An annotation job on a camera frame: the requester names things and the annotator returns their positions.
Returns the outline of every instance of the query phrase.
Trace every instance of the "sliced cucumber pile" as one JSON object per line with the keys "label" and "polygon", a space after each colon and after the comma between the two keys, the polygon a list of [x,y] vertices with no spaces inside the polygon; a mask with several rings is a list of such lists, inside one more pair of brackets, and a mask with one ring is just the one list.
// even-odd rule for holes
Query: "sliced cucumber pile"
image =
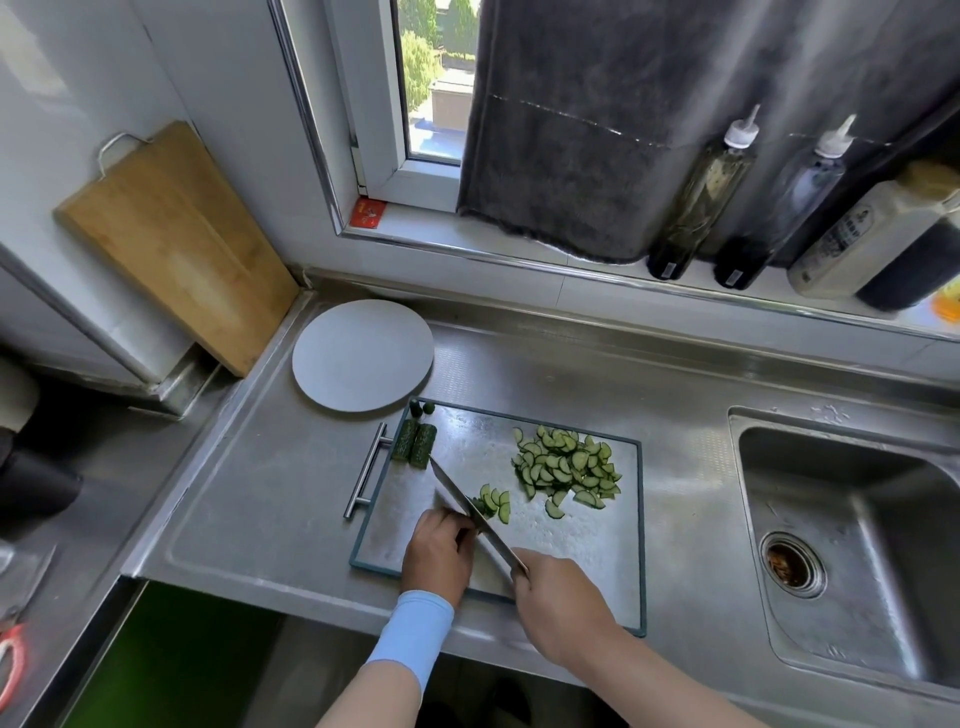
{"label": "sliced cucumber pile", "polygon": [[500,493],[496,488],[491,490],[490,483],[486,483],[480,489],[480,495],[473,499],[473,505],[486,519],[497,516],[503,523],[510,522],[510,491]]}
{"label": "sliced cucumber pile", "polygon": [[536,435],[527,438],[514,427],[519,452],[513,462],[516,476],[529,499],[537,491],[547,495],[546,512],[552,519],[565,513],[560,504],[567,490],[573,500],[591,508],[606,507],[604,500],[613,500],[620,493],[616,481],[622,476],[610,461],[613,451],[607,443],[594,442],[588,435],[583,440],[573,430],[549,429],[538,425]]}

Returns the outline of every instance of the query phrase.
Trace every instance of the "person's right hand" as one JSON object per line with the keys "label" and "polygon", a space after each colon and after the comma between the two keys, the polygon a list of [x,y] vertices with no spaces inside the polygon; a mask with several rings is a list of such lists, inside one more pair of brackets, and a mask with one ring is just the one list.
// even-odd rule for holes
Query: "person's right hand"
{"label": "person's right hand", "polygon": [[514,573],[520,623],[547,660],[571,669],[600,637],[622,630],[600,590],[575,561],[527,548],[515,551],[530,571],[529,580]]}

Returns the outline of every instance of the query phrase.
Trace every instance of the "oil bottle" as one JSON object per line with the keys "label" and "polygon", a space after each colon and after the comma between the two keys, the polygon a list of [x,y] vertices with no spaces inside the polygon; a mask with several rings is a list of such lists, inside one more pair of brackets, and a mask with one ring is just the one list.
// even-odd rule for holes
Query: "oil bottle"
{"label": "oil bottle", "polygon": [[749,117],[730,124],[723,142],[709,144],[694,161],[647,257],[647,269],[654,278],[678,279],[707,239],[756,159],[750,146],[760,133],[756,125],[759,110],[757,105]]}

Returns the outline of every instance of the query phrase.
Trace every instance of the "metal handle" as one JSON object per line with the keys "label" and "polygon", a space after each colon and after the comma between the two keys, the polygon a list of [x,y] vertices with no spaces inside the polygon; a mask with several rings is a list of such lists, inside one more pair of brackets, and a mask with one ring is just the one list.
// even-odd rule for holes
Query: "metal handle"
{"label": "metal handle", "polygon": [[107,176],[107,170],[104,169],[104,154],[107,153],[110,147],[112,147],[114,144],[116,144],[118,141],[120,141],[120,139],[124,138],[125,136],[128,136],[131,139],[136,139],[141,144],[150,143],[150,139],[141,138],[140,136],[137,136],[135,133],[130,133],[130,132],[121,132],[119,134],[112,136],[107,141],[105,141],[104,145],[100,148],[100,151],[97,152],[97,169],[100,170],[101,180]]}
{"label": "metal handle", "polygon": [[345,519],[349,520],[353,517],[353,510],[358,505],[370,505],[370,499],[368,497],[360,497],[360,494],[363,493],[363,488],[367,484],[367,478],[370,477],[373,461],[376,459],[376,451],[384,445],[390,446],[393,443],[394,438],[387,437],[387,423],[380,423],[376,429],[376,435],[373,437],[373,442],[370,445],[370,450],[367,452],[367,459],[363,461],[360,476],[357,478],[353,486],[353,492],[350,494],[347,510],[344,511]]}

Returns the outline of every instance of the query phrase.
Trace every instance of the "window sill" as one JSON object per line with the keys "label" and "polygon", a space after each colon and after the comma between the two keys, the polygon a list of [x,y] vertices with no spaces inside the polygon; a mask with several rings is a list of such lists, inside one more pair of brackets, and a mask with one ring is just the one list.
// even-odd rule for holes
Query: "window sill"
{"label": "window sill", "polygon": [[930,309],[929,300],[897,314],[884,314],[854,298],[842,301],[807,299],[793,290],[787,281],[786,271],[781,268],[765,270],[747,292],[723,288],[713,279],[710,264],[700,260],[690,265],[682,282],[668,282],[654,279],[642,260],[629,265],[594,263],[542,243],[508,235],[496,226],[479,220],[395,204],[387,205],[375,230],[347,226],[344,233],[351,237],[389,241],[435,253],[599,280],[663,294],[732,303],[928,339],[960,341],[960,325],[939,319]]}

